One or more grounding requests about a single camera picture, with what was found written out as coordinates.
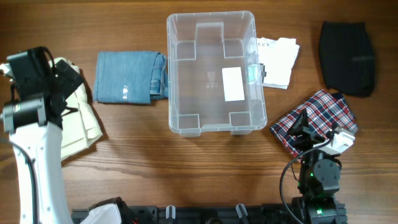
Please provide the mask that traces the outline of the plaid folded shirt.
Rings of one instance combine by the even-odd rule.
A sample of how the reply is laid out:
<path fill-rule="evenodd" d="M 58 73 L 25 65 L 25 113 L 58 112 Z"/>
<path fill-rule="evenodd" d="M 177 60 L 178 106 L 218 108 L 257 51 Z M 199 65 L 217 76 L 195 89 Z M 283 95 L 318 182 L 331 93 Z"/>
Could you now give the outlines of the plaid folded shirt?
<path fill-rule="evenodd" d="M 281 141 L 293 157 L 299 155 L 301 151 L 293 147 L 296 138 L 288 134 L 288 129 L 302 110 L 307 110 L 309 129 L 323 137 L 332 124 L 338 124 L 353 134 L 359 129 L 343 94 L 330 94 L 325 90 L 319 90 L 270 127 L 270 132 Z"/>

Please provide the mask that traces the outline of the black folded garment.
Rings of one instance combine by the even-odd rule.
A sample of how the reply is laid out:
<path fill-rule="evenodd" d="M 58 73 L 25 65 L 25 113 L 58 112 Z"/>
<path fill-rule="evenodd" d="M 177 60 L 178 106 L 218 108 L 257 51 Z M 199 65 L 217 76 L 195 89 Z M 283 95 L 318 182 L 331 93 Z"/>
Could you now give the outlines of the black folded garment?
<path fill-rule="evenodd" d="M 328 89 L 368 97 L 376 85 L 376 55 L 364 22 L 322 24 L 318 54 Z"/>

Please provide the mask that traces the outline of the blue denim jeans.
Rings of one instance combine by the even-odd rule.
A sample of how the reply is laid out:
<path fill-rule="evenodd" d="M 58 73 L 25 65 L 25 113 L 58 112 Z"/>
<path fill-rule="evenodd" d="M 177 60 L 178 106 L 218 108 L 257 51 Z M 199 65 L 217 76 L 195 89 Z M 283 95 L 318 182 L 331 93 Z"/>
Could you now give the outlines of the blue denim jeans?
<path fill-rule="evenodd" d="M 93 99 L 148 105 L 169 96 L 167 57 L 160 52 L 100 52 Z"/>

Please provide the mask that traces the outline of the white folded t-shirt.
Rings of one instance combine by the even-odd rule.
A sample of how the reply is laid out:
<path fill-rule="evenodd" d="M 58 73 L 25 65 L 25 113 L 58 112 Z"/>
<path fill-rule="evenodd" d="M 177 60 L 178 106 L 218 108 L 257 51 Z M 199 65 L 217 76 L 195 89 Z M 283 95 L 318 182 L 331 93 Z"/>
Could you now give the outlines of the white folded t-shirt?
<path fill-rule="evenodd" d="M 262 85 L 286 90 L 300 46 L 296 39 L 280 37 L 278 40 L 257 38 L 259 63 L 264 66 Z"/>

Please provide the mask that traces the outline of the cream cloth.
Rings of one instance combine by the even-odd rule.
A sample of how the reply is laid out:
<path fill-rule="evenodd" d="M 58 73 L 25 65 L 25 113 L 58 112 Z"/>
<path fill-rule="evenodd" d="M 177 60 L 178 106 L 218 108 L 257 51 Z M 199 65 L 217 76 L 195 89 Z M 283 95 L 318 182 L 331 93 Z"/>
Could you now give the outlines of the cream cloth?
<path fill-rule="evenodd" d="M 60 58 L 80 74 L 76 65 Z M 6 73 L 11 73 L 9 63 L 2 64 Z M 6 127 L 6 104 L 1 119 L 4 121 L 4 130 L 9 133 L 9 142 L 17 159 L 17 163 L 30 166 L 59 166 L 61 161 L 74 152 L 88 148 L 90 142 L 95 142 L 101 135 L 100 126 L 87 103 L 84 84 L 67 99 L 68 108 L 62 112 L 62 127 L 49 122 L 45 126 L 37 123 L 28 124 L 19 128 Z"/>

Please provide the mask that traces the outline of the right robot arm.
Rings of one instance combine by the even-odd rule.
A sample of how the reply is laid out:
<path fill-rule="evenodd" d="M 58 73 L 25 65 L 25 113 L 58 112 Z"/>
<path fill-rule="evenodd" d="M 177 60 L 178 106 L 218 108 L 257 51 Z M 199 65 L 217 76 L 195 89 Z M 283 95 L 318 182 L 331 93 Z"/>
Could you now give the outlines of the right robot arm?
<path fill-rule="evenodd" d="M 302 195 L 292 199 L 290 216 L 295 223 L 346 223 L 344 205 L 335 200 L 341 162 L 322 150 L 332 143 L 336 131 L 330 129 L 325 138 L 312 131 L 307 110 L 302 110 L 287 133 L 296 137 L 293 146 L 301 151 L 292 161 L 301 160 L 298 189 Z"/>

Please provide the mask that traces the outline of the clear plastic storage container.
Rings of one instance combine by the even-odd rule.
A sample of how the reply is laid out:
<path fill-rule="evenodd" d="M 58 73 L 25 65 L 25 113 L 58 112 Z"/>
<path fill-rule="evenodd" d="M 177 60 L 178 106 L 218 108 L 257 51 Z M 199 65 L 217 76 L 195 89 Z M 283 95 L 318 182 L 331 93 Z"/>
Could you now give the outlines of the clear plastic storage container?
<path fill-rule="evenodd" d="M 250 11 L 167 18 L 169 128 L 184 137 L 249 134 L 267 124 L 256 22 Z M 222 69 L 241 67 L 245 100 L 225 101 Z"/>

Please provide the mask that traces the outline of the white label in container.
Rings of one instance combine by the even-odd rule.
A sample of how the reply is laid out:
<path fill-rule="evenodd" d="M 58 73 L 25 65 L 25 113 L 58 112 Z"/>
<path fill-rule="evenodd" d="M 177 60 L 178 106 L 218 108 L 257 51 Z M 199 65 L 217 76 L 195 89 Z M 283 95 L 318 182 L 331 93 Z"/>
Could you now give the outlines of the white label in container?
<path fill-rule="evenodd" d="M 223 68 L 222 78 L 225 101 L 245 100 L 241 67 Z"/>

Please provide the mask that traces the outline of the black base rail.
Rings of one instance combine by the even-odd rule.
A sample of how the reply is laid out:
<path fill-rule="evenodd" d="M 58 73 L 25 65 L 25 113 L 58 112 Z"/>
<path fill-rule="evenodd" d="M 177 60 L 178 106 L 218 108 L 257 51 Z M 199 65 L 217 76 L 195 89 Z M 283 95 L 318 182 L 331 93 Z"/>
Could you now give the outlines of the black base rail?
<path fill-rule="evenodd" d="M 156 206 L 130 206 L 137 216 L 139 223 L 167 223 L 166 208 Z M 246 207 L 249 223 L 294 223 L 281 204 L 264 204 Z M 217 218 L 222 223 L 242 223 L 234 207 L 178 207 L 176 208 L 177 223 L 206 223 L 211 218 Z M 335 217 L 322 217 L 326 215 L 325 208 L 316 212 L 315 223 L 342 223 L 348 224 L 348 217 L 344 204 L 337 205 Z"/>

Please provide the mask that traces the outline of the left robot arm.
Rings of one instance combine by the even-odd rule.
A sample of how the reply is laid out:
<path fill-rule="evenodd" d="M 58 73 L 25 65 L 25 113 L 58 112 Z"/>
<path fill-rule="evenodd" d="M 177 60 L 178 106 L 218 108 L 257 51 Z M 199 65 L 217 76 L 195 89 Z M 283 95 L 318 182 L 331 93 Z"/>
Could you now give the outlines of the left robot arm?
<path fill-rule="evenodd" d="M 115 204 L 82 218 L 67 205 L 62 161 L 102 135 L 79 68 L 35 47 L 8 56 L 1 71 L 11 81 L 1 120 L 16 157 L 21 223 L 121 223 Z"/>

